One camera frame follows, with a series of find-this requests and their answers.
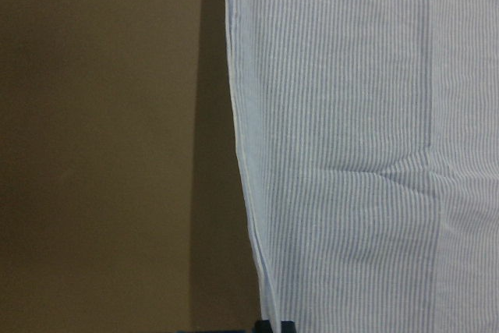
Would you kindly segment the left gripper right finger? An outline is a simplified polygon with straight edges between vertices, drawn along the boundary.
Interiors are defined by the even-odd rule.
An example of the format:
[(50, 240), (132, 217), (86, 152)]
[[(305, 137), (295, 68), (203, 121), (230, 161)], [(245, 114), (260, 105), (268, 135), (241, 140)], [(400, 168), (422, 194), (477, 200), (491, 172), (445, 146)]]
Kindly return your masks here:
[(296, 324), (294, 321), (282, 321), (281, 333), (296, 333)]

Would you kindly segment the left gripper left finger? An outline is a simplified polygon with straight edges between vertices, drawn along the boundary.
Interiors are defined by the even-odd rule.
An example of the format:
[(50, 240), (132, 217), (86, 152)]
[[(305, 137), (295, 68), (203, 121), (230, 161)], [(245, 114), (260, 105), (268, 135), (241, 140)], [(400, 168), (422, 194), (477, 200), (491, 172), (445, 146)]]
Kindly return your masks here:
[(254, 324), (254, 333), (271, 333), (271, 322), (269, 320), (259, 320)]

